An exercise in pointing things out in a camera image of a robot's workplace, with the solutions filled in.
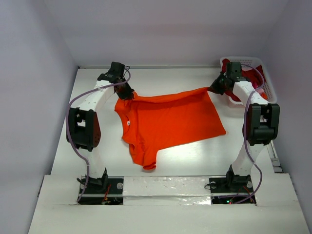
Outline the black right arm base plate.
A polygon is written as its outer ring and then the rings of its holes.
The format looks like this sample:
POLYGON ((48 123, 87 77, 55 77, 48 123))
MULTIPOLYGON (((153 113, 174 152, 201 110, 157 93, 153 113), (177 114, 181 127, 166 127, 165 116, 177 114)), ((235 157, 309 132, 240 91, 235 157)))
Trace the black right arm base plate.
POLYGON ((212 204, 256 204, 250 175, 210 177, 204 188, 211 192, 212 204))

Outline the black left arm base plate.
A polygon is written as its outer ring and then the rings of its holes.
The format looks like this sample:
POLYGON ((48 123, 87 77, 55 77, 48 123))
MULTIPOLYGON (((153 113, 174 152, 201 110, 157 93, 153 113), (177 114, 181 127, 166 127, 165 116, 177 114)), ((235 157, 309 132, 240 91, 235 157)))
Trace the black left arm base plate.
POLYGON ((122 205, 124 177, 108 177, 105 189, 86 188, 80 205, 122 205))

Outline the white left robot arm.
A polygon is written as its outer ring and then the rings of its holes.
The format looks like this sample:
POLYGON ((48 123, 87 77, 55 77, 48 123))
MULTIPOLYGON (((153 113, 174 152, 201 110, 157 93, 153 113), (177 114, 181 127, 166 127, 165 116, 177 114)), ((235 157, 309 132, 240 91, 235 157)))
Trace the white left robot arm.
POLYGON ((109 186, 107 170, 96 149, 101 140, 97 112, 112 95, 121 100, 133 99, 134 90, 128 83, 131 78, 129 69, 120 62, 112 62, 109 70, 98 76, 92 90, 78 95, 69 103, 65 116, 66 139, 85 162, 85 177, 79 179, 84 192, 104 193, 109 186))

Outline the orange t-shirt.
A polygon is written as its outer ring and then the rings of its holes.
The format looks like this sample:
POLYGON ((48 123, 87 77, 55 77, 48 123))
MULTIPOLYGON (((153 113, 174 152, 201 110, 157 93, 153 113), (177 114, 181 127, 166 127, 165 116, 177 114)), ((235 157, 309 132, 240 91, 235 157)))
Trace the orange t-shirt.
POLYGON ((133 163, 144 170, 156 168, 160 150, 226 134, 206 87, 154 97, 133 93, 118 99, 115 112, 133 163))

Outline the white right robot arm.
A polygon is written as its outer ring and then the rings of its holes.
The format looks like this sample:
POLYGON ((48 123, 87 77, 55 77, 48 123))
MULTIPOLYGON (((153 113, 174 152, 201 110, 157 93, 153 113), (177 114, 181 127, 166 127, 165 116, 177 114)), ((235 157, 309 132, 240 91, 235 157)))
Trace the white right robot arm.
POLYGON ((243 74, 243 66, 238 61, 228 61, 225 64, 225 71, 220 73, 208 89, 215 94, 234 95, 245 107, 241 150, 230 165, 226 176, 210 181, 213 184, 212 190, 217 193, 236 192, 241 187, 247 186, 251 181, 251 170, 256 166, 257 157, 278 134, 279 105, 270 103, 260 93, 265 84, 261 72, 255 68, 250 69, 260 78, 258 84, 254 86, 252 80, 243 74))

